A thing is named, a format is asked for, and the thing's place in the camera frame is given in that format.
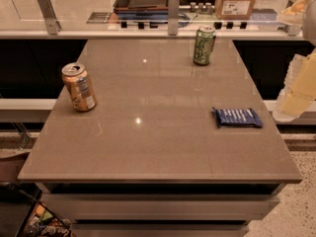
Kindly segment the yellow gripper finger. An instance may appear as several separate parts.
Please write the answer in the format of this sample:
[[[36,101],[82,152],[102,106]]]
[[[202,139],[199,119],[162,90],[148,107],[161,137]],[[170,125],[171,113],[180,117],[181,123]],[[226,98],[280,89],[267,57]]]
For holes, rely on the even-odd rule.
[[[316,100],[316,53],[295,54],[276,99],[273,118],[281,122],[298,119]]]
[[[287,25],[303,25],[303,13],[308,0],[297,0],[291,6],[277,14],[276,19]]]

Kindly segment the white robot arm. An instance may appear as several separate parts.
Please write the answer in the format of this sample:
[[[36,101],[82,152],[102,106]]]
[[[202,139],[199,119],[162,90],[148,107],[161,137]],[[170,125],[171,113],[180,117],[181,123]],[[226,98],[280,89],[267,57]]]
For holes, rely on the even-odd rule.
[[[281,11],[276,19],[302,28],[303,37],[316,44],[316,0],[297,0]],[[273,118],[281,122],[298,119],[316,100],[316,52],[295,54],[276,99]]]

